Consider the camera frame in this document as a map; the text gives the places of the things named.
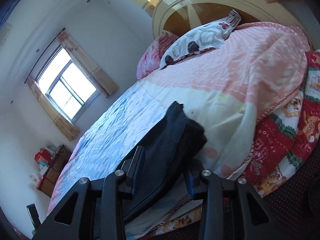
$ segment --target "curtain rod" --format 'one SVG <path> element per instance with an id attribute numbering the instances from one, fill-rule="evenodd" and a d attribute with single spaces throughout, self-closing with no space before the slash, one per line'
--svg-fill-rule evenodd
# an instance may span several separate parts
<path id="1" fill-rule="evenodd" d="M 53 43 L 53 41 L 56 39 L 56 37 L 65 30 L 66 28 L 63 28 L 56 36 L 55 38 L 50 42 L 50 44 L 45 48 L 45 50 L 42 52 L 42 54 L 40 55 L 40 57 L 38 58 L 38 60 L 36 61 L 36 63 L 33 65 L 32 69 L 30 70 L 28 76 L 30 76 L 31 72 L 33 71 L 33 69 L 35 68 L 35 66 L 37 65 L 39 59 L 42 57 L 42 55 L 44 54 L 44 52 L 47 50 L 47 48 L 49 48 L 49 46 Z"/>

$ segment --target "pink dot on blanket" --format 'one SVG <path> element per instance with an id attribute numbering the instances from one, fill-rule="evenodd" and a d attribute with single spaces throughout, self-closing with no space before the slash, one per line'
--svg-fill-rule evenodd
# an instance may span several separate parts
<path id="1" fill-rule="evenodd" d="M 232 174 L 233 170 L 228 166 L 223 164 L 221 167 L 221 174 L 223 175 L 223 177 L 229 177 Z"/>
<path id="2" fill-rule="evenodd" d="M 207 156 L 208 158 L 214 159 L 218 155 L 217 151 L 211 147 L 205 147 L 203 150 L 204 156 Z"/>

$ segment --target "red bag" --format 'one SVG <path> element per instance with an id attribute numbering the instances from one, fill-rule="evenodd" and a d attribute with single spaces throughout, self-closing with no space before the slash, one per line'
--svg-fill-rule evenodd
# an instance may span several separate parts
<path id="1" fill-rule="evenodd" d="M 50 153 L 46 149 L 41 148 L 40 151 L 35 156 L 35 161 L 38 163 L 44 162 L 50 165 L 52 159 L 51 159 Z"/>

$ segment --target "window pane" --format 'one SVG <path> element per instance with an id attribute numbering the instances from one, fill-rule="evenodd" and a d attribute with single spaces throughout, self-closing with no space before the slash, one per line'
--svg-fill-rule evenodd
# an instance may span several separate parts
<path id="1" fill-rule="evenodd" d="M 57 105 L 63 110 L 66 103 L 72 97 L 69 90 L 62 84 L 61 81 L 58 81 L 57 84 L 53 87 L 50 92 L 52 99 L 57 103 Z"/>
<path id="2" fill-rule="evenodd" d="M 59 51 L 38 81 L 41 91 L 45 94 L 54 79 L 58 76 L 63 67 L 71 60 L 65 49 Z"/>
<path id="3" fill-rule="evenodd" d="M 74 63 L 70 64 L 62 74 L 62 77 L 84 102 L 96 91 L 96 88 Z"/>
<path id="4" fill-rule="evenodd" d="M 79 104 L 74 97 L 71 97 L 62 110 L 67 116 L 69 116 L 70 119 L 72 119 L 76 113 L 78 113 L 80 108 L 81 104 Z"/>

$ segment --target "pink pillow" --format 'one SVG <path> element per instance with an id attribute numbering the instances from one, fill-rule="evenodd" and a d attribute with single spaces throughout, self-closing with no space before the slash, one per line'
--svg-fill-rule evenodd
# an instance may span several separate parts
<path id="1" fill-rule="evenodd" d="M 163 54 L 177 39 L 178 36 L 175 34 L 162 33 L 151 43 L 137 65 L 138 80 L 159 68 Z"/>

